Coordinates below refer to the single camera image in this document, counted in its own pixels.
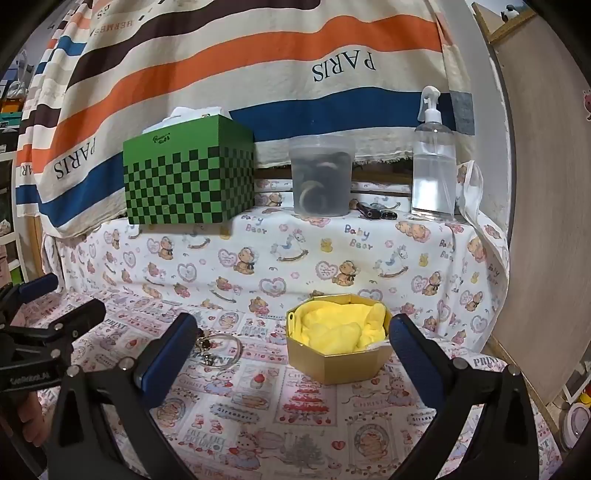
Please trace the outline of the person's left hand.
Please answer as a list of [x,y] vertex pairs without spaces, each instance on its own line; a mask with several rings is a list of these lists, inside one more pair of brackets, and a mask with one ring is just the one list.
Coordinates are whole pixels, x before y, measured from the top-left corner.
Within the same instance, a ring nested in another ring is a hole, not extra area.
[[29,392],[18,403],[17,412],[24,439],[35,447],[40,447],[48,438],[50,426],[42,412],[37,393]]

